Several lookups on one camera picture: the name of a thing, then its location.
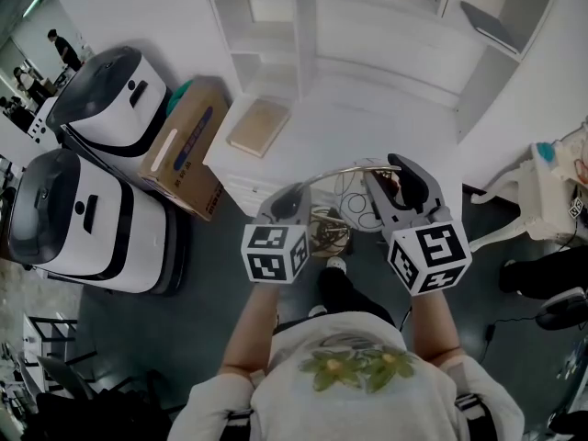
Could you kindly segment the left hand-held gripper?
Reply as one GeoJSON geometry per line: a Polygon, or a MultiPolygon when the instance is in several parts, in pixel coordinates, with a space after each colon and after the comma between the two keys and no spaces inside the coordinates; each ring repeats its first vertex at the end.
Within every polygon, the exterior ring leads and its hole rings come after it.
{"type": "Polygon", "coordinates": [[[295,183],[267,198],[244,227],[241,253],[254,283],[292,284],[310,257],[311,188],[295,183]]]}

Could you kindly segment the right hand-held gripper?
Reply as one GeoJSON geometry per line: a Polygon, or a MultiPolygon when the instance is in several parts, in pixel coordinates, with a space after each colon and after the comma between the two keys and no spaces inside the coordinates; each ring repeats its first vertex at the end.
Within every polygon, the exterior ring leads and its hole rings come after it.
{"type": "Polygon", "coordinates": [[[386,261],[413,297],[455,287],[472,262],[463,224],[451,216],[436,179],[416,162],[388,154],[400,171],[364,173],[389,246],[386,261]]]}

